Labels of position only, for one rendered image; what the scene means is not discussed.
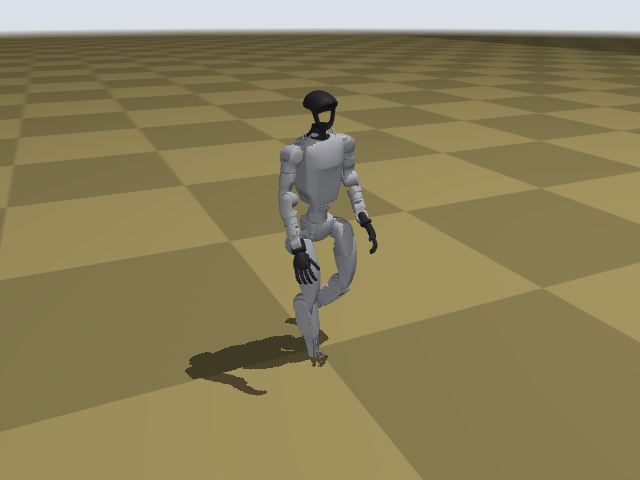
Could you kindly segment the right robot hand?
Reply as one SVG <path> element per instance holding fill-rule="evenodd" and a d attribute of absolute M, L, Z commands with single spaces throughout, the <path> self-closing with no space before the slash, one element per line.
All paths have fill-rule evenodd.
<path fill-rule="evenodd" d="M 311 269 L 311 267 L 310 267 L 310 266 L 311 266 L 311 264 L 312 264 L 313 266 L 315 266 L 315 268 L 316 268 L 317 270 L 320 270 L 320 267 L 319 267 L 319 266 L 318 266 L 318 265 L 317 265 L 317 264 L 316 264 L 316 263 L 315 263 L 315 262 L 314 262 L 314 261 L 309 257 L 309 255 L 308 255 L 307 253 L 305 253 L 305 252 L 306 252 L 306 246 L 305 246 L 305 242 L 304 242 L 303 238 L 300 238 L 300 241 L 301 241 L 301 246 L 302 246 L 302 247 L 300 247 L 300 248 L 296 248 L 296 249 L 294 249 L 294 250 L 293 250 L 293 249 L 292 249 L 292 247 L 291 247 L 292 254 L 294 254 L 294 255 L 295 255 L 295 257 L 294 257 L 294 261 L 293 261 L 293 266 L 294 266 L 294 269 L 295 269 L 295 276 L 296 276 L 296 280 L 297 280 L 297 282 L 298 282 L 299 284 L 302 284 L 302 282 L 303 282 L 304 284 L 307 284 L 307 282 L 305 281 L 304 275 L 303 275 L 303 271 L 302 271 L 302 270 L 304 270 L 304 274 L 305 274 L 305 277 L 306 277 L 307 281 L 308 281 L 310 284 L 313 284 L 313 282 L 312 282 L 312 281 L 310 280 L 310 278 L 309 278 L 309 275 L 308 275 L 307 269 L 308 269 L 308 271 L 309 271 L 309 273 L 310 273 L 311 277 L 312 277 L 315 281 L 317 281 L 317 278 L 314 276 L 314 274 L 313 274 L 312 269 Z M 290 245 L 290 246 L 291 246 L 291 245 Z M 310 264 L 310 263 L 311 263 L 311 264 Z M 299 270 L 299 273 L 300 273 L 300 277 L 301 277 L 302 282 L 300 281 L 298 270 Z"/>

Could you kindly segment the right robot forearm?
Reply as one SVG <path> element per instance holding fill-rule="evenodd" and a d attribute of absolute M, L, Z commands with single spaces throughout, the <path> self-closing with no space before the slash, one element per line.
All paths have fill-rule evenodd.
<path fill-rule="evenodd" d="M 298 227 L 297 211 L 292 209 L 292 198 L 288 194 L 282 194 L 279 198 L 279 212 L 281 219 L 284 220 L 286 236 L 290 241 L 292 249 L 300 248 L 302 238 L 301 229 Z"/>

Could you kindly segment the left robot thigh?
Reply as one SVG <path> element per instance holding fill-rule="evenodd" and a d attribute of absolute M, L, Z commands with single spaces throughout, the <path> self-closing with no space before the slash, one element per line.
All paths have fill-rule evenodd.
<path fill-rule="evenodd" d="M 329 235 L 335 239 L 333 251 L 338 269 L 329 281 L 328 286 L 334 293 L 344 292 L 351 284 L 357 264 L 357 248 L 351 224 L 344 218 L 334 217 L 333 232 Z"/>

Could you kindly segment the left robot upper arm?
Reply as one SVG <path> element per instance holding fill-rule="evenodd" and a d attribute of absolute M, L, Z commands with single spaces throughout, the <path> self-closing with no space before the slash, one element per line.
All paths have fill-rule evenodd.
<path fill-rule="evenodd" d="M 342 183 L 345 187 L 353 186 L 358 184 L 357 176 L 354 171 L 355 166 L 355 140 L 343 133 L 339 134 L 344 141 L 344 160 L 343 160 L 343 174 L 342 174 Z"/>

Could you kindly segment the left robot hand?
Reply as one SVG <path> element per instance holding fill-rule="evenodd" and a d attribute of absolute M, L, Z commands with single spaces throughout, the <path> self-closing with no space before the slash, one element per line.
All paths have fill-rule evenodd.
<path fill-rule="evenodd" d="M 370 249 L 370 254 L 374 253 L 377 249 L 377 241 L 376 241 L 376 233 L 374 231 L 373 226 L 371 225 L 371 219 L 368 219 L 366 214 L 364 212 L 359 212 L 358 213 L 358 218 L 360 220 L 360 226 L 361 227 L 365 227 L 368 235 L 369 235 L 369 241 L 372 240 L 373 242 L 373 247 Z"/>

